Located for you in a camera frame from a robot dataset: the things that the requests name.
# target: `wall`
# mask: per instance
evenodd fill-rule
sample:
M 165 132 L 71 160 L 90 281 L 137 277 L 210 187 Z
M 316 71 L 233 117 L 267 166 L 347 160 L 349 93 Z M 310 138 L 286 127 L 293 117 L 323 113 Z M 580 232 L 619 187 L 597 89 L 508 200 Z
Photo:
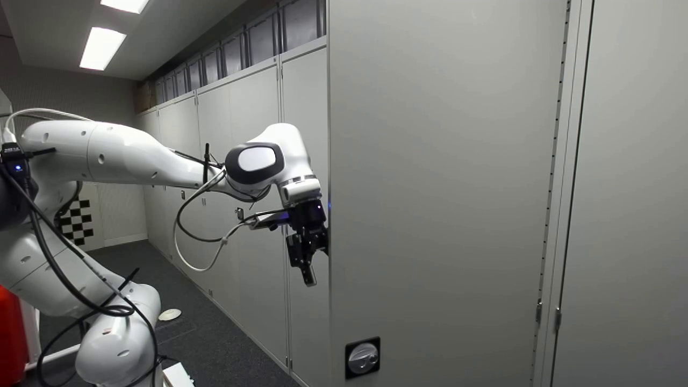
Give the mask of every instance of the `wall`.
M 0 39 L 0 88 L 16 109 L 41 105 L 122 125 L 135 119 L 133 82 L 26 66 L 12 39 Z M 140 187 L 90 184 L 84 196 L 107 219 L 94 220 L 89 248 L 147 239 Z
M 532 384 L 566 10 L 330 2 L 334 387 Z
M 318 39 L 278 58 L 255 65 L 236 74 L 173 99 L 140 115 L 145 127 L 171 148 L 224 158 L 227 152 L 259 134 L 267 125 L 288 119 L 304 132 L 315 171 L 325 197 L 327 162 L 327 40 Z M 231 316 L 275 362 L 306 384 L 327 384 L 330 368 L 330 261 L 315 258 L 318 284 L 306 288 L 301 273 L 288 267 L 284 230 L 239 230 L 221 248 L 209 273 L 194 273 L 173 248 L 173 220 L 191 190 L 147 187 L 149 234 L 198 288 Z M 183 220 L 202 236 L 227 234 L 235 224 L 235 209 L 280 209 L 278 190 L 250 204 L 229 196 L 207 193 L 190 204 Z M 207 267 L 218 245 L 202 245 L 180 236 L 180 252 L 198 267 Z

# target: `cabinet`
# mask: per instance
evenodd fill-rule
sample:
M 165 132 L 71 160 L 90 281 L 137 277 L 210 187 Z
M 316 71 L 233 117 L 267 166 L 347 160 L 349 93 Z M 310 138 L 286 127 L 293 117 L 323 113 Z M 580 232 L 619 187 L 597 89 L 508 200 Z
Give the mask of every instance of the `cabinet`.
M 308 42 L 282 59 L 263 62 L 224 82 L 171 100 L 145 113 L 149 130 L 165 146 L 202 156 L 209 141 L 216 158 L 259 134 L 264 127 L 295 122 L 308 141 L 313 162 L 327 189 L 327 51 L 325 39 Z M 327 384 L 330 349 L 330 260 L 316 255 L 316 288 L 306 288 L 301 270 L 288 267 L 284 232 L 239 230 L 221 248 L 214 270 L 194 273 L 173 252 L 173 220 L 190 189 L 149 187 L 149 234 L 196 285 L 214 298 L 263 349 L 308 384 Z M 224 236 L 235 224 L 235 209 L 274 211 L 274 189 L 251 204 L 221 193 L 207 193 L 188 205 L 183 220 L 200 236 Z M 180 248 L 207 267 L 218 245 L 191 240 L 179 232 Z
M 688 380 L 688 3 L 579 2 L 586 73 L 553 387 Z

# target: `gray cabinet door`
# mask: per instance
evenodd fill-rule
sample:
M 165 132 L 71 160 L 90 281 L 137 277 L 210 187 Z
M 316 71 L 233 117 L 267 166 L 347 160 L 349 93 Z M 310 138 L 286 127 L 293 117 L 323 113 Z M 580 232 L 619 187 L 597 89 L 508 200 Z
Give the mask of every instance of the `gray cabinet door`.
M 556 387 L 688 384 L 688 2 L 595 2 Z
M 566 0 L 330 2 L 334 387 L 532 384 L 564 25 Z

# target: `ceiling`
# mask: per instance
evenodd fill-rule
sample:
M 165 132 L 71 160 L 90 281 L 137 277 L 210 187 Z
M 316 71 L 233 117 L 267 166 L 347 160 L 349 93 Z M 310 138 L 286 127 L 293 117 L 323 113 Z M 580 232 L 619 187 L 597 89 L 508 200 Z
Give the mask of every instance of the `ceiling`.
M 143 14 L 99 0 L 0 2 L 0 37 L 16 39 L 24 65 L 92 73 L 80 59 L 90 27 L 104 25 L 127 35 L 104 74 L 145 79 L 246 0 L 149 0 Z

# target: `black cable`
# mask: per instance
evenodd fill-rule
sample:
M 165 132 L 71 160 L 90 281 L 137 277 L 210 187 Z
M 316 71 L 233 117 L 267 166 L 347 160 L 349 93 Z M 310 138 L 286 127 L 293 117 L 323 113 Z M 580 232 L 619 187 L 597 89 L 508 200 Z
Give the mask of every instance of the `black cable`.
M 198 156 L 194 156 L 194 154 L 190 154 L 190 152 L 183 152 L 183 151 L 173 151 L 173 152 L 177 152 L 177 154 L 180 154 L 180 156 L 186 156 L 186 158 L 191 158 L 191 160 L 196 160 L 196 162 L 207 162 L 207 160 L 202 160 L 202 158 L 198 158 Z
M 118 285 L 118 289 L 122 289 L 122 288 L 137 274 L 137 270 L 140 270 L 140 269 L 133 269 L 133 270 L 124 277 L 124 281 Z M 122 306 L 122 304 L 107 304 L 107 302 L 110 302 L 110 301 L 105 301 L 101 306 L 104 306 L 104 310 L 118 310 L 118 306 Z M 73 319 L 71 324 L 66 324 L 62 331 L 58 331 L 58 332 L 44 345 L 44 349 L 41 349 L 41 354 L 40 354 L 40 361 L 37 361 L 37 375 L 40 375 L 40 382 L 41 382 L 44 387 L 64 387 L 69 380 L 73 380 L 76 371 L 73 371 L 64 382 L 61 382 L 61 384 L 49 384 L 49 382 L 46 380 L 46 371 L 44 371 L 46 354 L 47 354 L 47 352 L 52 349 L 52 345 L 58 343 L 69 331 L 73 331 L 76 327 L 86 324 L 86 319 L 92 317 L 94 313 L 98 313 L 98 312 L 92 310 L 92 312 L 80 316 L 77 319 Z
M 190 239 L 194 239 L 194 240 L 200 240 L 200 243 L 221 243 L 224 239 L 220 239 L 220 236 L 216 236 L 216 239 L 204 239 L 204 236 L 198 236 L 198 234 L 190 232 L 190 230 L 186 227 L 186 224 L 180 220 L 180 214 L 186 212 L 186 209 L 188 209 L 194 200 L 198 200 L 202 193 L 207 193 L 207 190 L 209 190 L 209 189 L 196 190 L 190 200 L 186 200 L 186 202 L 179 205 L 174 220 L 177 220 L 177 226 L 179 226 Z
M 156 329 L 151 324 L 151 319 L 147 317 L 147 313 L 143 313 L 127 297 L 118 295 L 124 302 L 129 302 L 129 306 L 122 306 L 122 304 L 112 304 L 112 306 L 101 306 L 98 302 L 92 302 L 90 298 L 86 298 L 71 281 L 69 277 L 64 274 L 64 270 L 61 269 L 61 263 L 56 261 L 56 258 L 52 255 L 49 246 L 47 246 L 47 240 L 46 240 L 46 234 L 44 234 L 44 227 L 41 227 L 41 219 L 46 220 L 46 226 L 61 239 L 61 243 L 64 243 L 98 277 L 101 277 L 90 263 L 89 260 L 84 258 L 84 253 L 80 248 L 76 248 L 47 219 L 47 214 L 37 209 L 35 200 L 30 197 L 28 193 L 28 182 L 24 182 L 26 187 L 21 187 L 13 176 L 9 176 L 9 171 L 4 170 L 4 166 L 0 166 L 2 173 L 12 180 L 12 184 L 16 187 L 16 190 L 28 202 L 30 205 L 30 220 L 33 220 L 33 227 L 35 227 L 35 234 L 37 234 L 37 240 L 41 245 L 41 252 L 47 260 L 47 263 L 54 269 L 54 273 L 58 274 L 58 279 L 62 281 L 62 285 L 77 298 L 81 301 L 86 306 L 90 306 L 92 312 L 99 312 L 99 313 L 105 313 L 105 316 L 118 316 L 118 317 L 127 317 L 132 316 L 133 312 L 140 313 L 140 317 L 147 323 L 149 331 L 151 331 L 151 339 L 153 339 L 153 368 L 140 375 L 135 382 L 145 380 L 147 375 L 151 375 L 156 370 L 157 370 L 157 357 L 160 357 L 160 348 L 157 348 L 157 336 L 156 336 Z
M 61 234 L 62 234 L 62 217 L 64 217 L 64 212 L 69 211 L 69 205 L 80 197 L 81 187 L 84 187 L 84 182 L 77 180 L 77 187 L 73 189 L 71 197 L 69 197 L 69 200 L 58 209 L 58 212 L 56 212 L 54 224 L 56 224 L 56 227 L 61 230 Z

